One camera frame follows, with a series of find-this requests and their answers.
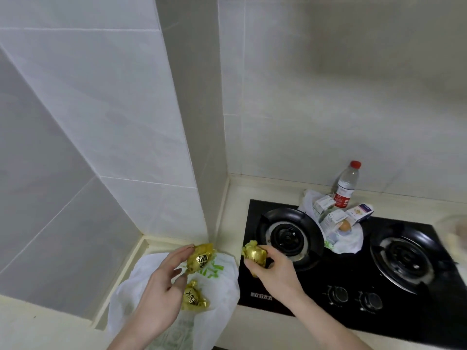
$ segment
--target water bottle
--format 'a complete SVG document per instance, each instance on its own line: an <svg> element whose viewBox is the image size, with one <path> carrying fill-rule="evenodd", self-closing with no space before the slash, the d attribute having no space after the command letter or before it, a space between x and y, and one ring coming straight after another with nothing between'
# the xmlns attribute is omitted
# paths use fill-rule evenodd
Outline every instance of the water bottle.
<svg viewBox="0 0 467 350"><path fill-rule="evenodd" d="M336 193L334 194L336 207L343 209L349 204L350 197L357 186L360 167L361 162L352 161L350 162L350 166L342 172L337 182Z"/></svg>

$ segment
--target stove knob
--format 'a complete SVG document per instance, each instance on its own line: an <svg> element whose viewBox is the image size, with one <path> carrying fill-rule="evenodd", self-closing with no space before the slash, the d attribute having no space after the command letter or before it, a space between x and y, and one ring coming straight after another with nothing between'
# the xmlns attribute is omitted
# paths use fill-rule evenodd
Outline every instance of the stove knob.
<svg viewBox="0 0 467 350"><path fill-rule="evenodd" d="M382 309L381 297L374 293L365 294L363 297L363 302L365 306L372 311L379 311Z"/></svg>
<svg viewBox="0 0 467 350"><path fill-rule="evenodd" d="M335 303L345 303L349 300L349 296L345 288L332 288L330 296Z"/></svg>

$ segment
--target bottle label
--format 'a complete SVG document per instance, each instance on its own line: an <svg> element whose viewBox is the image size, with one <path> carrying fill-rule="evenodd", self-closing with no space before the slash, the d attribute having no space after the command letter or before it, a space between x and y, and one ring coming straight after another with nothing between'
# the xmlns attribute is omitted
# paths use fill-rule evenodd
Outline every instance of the bottle label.
<svg viewBox="0 0 467 350"><path fill-rule="evenodd" d="M346 208L349 204L350 197L352 196L353 189L342 188L340 185L337 186L336 194L334 195L334 200L336 201L336 206L338 208Z"/></svg>

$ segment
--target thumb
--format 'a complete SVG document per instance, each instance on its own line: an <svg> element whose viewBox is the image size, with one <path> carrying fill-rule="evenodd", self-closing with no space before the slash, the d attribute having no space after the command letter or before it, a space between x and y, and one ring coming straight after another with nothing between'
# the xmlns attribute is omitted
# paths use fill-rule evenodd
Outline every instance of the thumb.
<svg viewBox="0 0 467 350"><path fill-rule="evenodd" d="M248 268L248 270L258 275L258 277L261 278L261 276L264 275L266 269L256 264L253 260L243 258L243 262L245 263L245 266Z"/></svg>
<svg viewBox="0 0 467 350"><path fill-rule="evenodd" d="M187 281L188 281L188 276L185 273L183 273L173 283L171 292L175 294L183 295Z"/></svg>

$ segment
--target gold wrapper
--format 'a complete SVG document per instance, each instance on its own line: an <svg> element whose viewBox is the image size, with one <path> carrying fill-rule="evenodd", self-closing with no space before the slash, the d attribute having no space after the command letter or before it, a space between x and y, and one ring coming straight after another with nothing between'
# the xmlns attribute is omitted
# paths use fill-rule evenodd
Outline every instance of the gold wrapper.
<svg viewBox="0 0 467 350"><path fill-rule="evenodd" d="M266 258L268 257L268 252L263 248L258 246L257 241L249 241L242 248L242 256L246 259L253 260L256 264L261 265L263 268L266 266ZM255 273L251 273L254 278L257 278Z"/></svg>
<svg viewBox="0 0 467 350"><path fill-rule="evenodd" d="M183 293L182 310L204 311L209 307L209 301L196 289L196 280L192 280Z"/></svg>
<svg viewBox="0 0 467 350"><path fill-rule="evenodd" d="M193 274L204 268L213 257L214 252L215 250L213 249L212 243L195 246L195 251L186 261L186 273Z"/></svg>

